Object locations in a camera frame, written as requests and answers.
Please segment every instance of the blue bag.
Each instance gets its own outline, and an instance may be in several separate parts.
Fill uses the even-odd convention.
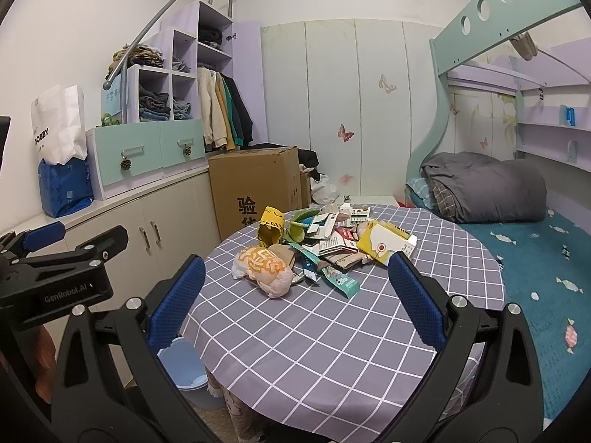
[[[37,172],[41,206],[50,217],[70,215],[92,203],[94,196],[87,160],[72,158],[65,165],[48,165],[41,160]]]

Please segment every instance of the metal handrail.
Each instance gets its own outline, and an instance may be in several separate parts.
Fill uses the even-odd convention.
[[[160,17],[166,13],[166,11],[172,6],[172,4],[176,2],[176,0],[170,0],[164,7],[156,13],[154,18],[150,20],[150,23],[146,25],[146,27],[140,32],[140,34],[135,37],[135,40],[131,42],[131,45],[125,51],[125,54],[121,57],[115,69],[111,72],[105,83],[103,84],[103,88],[105,90],[110,90],[113,81],[117,77],[119,73],[121,73],[121,87],[119,90],[120,94],[120,101],[121,101],[121,123],[127,123],[127,60],[129,55],[134,50],[134,48],[140,43],[141,39],[146,36],[148,31],[156,24],[156,21],[160,19]],[[213,4],[213,0],[208,0],[209,4]],[[228,2],[228,17],[232,18],[232,7],[233,7],[234,0],[229,0]]]

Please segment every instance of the mint green drawer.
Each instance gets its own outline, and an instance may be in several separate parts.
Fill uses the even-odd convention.
[[[163,167],[158,121],[99,127],[95,144],[103,186]],[[121,169],[122,153],[131,168]]]
[[[161,121],[160,139],[165,168],[205,156],[203,120]],[[182,152],[185,145],[191,149],[190,155]]]

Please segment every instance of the blue bedsheet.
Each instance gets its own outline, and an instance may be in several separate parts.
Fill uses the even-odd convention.
[[[536,345],[544,415],[554,419],[591,364],[591,236],[552,210],[539,223],[460,226],[503,266],[506,300],[523,308]]]

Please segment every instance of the checkered tablecloth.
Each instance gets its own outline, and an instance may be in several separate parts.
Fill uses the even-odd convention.
[[[475,306],[503,308],[496,260],[460,227],[414,208],[377,205],[372,218],[417,235],[411,260],[448,293],[465,295]],[[259,413],[337,442],[373,441],[435,357],[396,297],[386,268],[372,263],[350,271],[361,291],[349,301],[324,280],[269,299],[230,273],[235,255],[251,245],[257,245],[256,225],[209,255],[185,338],[216,379]],[[448,409],[461,405],[481,354],[482,346],[475,346]]]

